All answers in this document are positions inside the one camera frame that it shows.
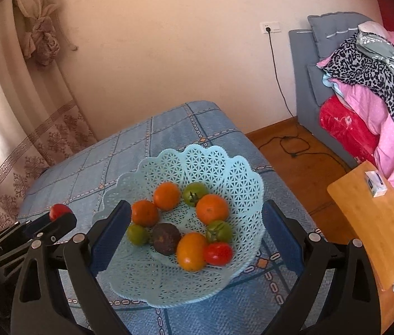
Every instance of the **curtain tieback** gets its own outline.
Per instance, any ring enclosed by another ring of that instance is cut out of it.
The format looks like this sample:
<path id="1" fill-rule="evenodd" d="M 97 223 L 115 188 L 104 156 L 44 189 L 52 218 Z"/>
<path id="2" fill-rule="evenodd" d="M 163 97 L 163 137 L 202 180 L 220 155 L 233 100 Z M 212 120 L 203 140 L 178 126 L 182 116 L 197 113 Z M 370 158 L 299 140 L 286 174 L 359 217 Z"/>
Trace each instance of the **curtain tieback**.
<path id="1" fill-rule="evenodd" d="M 50 16 L 37 19 L 31 32 L 26 32 L 22 42 L 22 52 L 25 59 L 35 57 L 43 66 L 53 62 L 59 53 L 60 46 L 56 31 Z"/>

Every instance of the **red blanket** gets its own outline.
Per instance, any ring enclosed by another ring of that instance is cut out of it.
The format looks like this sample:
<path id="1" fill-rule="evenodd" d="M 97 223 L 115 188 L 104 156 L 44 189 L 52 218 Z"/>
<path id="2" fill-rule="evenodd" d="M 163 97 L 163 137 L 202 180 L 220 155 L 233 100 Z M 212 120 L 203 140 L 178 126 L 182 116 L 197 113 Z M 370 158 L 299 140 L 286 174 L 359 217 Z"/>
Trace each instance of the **red blanket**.
<path id="1" fill-rule="evenodd" d="M 319 123 L 336 138 L 358 162 L 370 161 L 375 165 L 374 151 L 379 136 L 373 135 L 365 122 L 336 95 L 330 97 L 319 112 Z"/>

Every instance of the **light blue plastic basket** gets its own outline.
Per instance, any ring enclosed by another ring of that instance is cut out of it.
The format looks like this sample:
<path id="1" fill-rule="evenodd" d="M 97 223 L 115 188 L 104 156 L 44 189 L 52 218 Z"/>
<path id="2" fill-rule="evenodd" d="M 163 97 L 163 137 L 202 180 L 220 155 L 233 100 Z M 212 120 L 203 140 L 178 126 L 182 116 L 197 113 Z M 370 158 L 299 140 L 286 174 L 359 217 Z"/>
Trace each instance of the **light blue plastic basket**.
<path id="1" fill-rule="evenodd" d="M 102 273 L 104 279 L 124 298 L 163 308 L 205 300 L 222 290 L 250 264 L 265 233 L 260 175 L 251 170 L 245 158 L 230 158 L 219 146 L 189 145 L 184 152 L 166 149 L 158 157 L 142 160 L 136 172 L 121 175 L 116 186 L 104 194 L 104 209 L 95 214 L 93 222 L 107 217 L 122 199 L 130 204 L 152 200 L 153 191 L 165 181 L 178 184 L 181 190 L 189 183 L 202 182 L 211 193 L 228 201 L 234 257 L 227 266 L 206 266 L 190 273 L 178 266 L 175 255 L 161 255 L 149 245 L 136 247 L 124 236 Z M 195 208 L 184 201 L 174 210 L 163 212 L 161 222 L 173 223 L 182 234 L 205 233 Z"/>

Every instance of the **bed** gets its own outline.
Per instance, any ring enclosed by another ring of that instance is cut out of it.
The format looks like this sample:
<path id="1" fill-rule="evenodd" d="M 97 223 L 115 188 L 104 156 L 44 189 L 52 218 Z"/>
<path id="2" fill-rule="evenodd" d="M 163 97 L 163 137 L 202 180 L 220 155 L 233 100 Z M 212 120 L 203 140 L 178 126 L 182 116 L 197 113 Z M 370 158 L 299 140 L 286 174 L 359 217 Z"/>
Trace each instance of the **bed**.
<path id="1" fill-rule="evenodd" d="M 87 232 L 92 216 L 102 209 L 103 194 L 116 184 L 121 174 L 136 170 L 144 157 L 156 156 L 165 148 L 183 150 L 192 143 L 204 147 L 219 145 L 231 157 L 244 156 L 263 178 L 264 199 L 273 199 L 287 217 L 297 219 L 306 231 L 315 230 L 305 209 L 263 155 L 216 104 L 208 101 L 189 102 L 151 117 L 51 167 L 28 190 L 18 219 L 35 219 L 46 213 L 51 205 L 65 203 L 76 214 L 78 223 L 73 232 L 58 240 Z M 314 324 L 319 316 L 331 275 L 326 273 L 307 326 Z M 80 325 L 86 326 L 65 271 L 61 276 L 73 314 Z M 192 305 L 154 309 L 117 296 L 100 275 L 97 277 L 116 313 L 131 332 L 167 335 L 190 334 L 195 328 L 206 334 L 260 334 L 296 279 L 296 274 L 287 269 L 267 234 L 256 258 L 239 277 L 216 296 Z"/>

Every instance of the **gray sofa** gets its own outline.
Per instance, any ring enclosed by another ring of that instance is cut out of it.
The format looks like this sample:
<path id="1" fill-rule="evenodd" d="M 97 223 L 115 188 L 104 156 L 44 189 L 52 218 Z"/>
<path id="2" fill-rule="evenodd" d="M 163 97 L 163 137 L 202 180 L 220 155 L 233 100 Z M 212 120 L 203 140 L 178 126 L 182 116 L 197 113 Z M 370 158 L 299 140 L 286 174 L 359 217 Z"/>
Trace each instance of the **gray sofa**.
<path id="1" fill-rule="evenodd" d="M 345 39 L 355 34 L 359 24 L 371 19 L 355 12 L 337 12 L 309 16 L 308 20 L 311 30 L 289 32 L 298 122 L 354 168 L 357 166 L 355 159 L 319 125 L 320 107 L 334 91 L 323 85 L 323 72 L 314 65 L 329 57 Z"/>

